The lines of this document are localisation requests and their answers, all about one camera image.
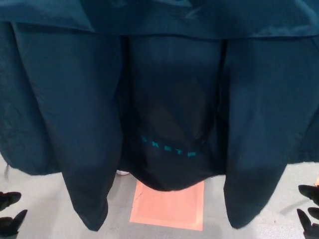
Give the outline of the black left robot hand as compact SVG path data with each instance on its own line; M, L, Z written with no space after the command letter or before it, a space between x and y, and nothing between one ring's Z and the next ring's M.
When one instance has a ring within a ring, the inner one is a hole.
M8 208L17 203L21 199L20 192L0 193L0 210ZM16 239L19 228L21 227L26 217L28 210L22 210L14 218L1 217L0 218L0 238L1 239Z

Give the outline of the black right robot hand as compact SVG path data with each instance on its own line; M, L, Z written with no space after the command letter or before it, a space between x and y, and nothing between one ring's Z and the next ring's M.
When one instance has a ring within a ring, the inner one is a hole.
M310 186L310 185L299 185L299 192L312 200L317 207L309 207L308 213L315 219L319 219L319 187ZM304 229L303 235L305 239L318 239L319 238L319 225L312 223L307 214L301 210L297 209L297 214L300 220L300 223Z

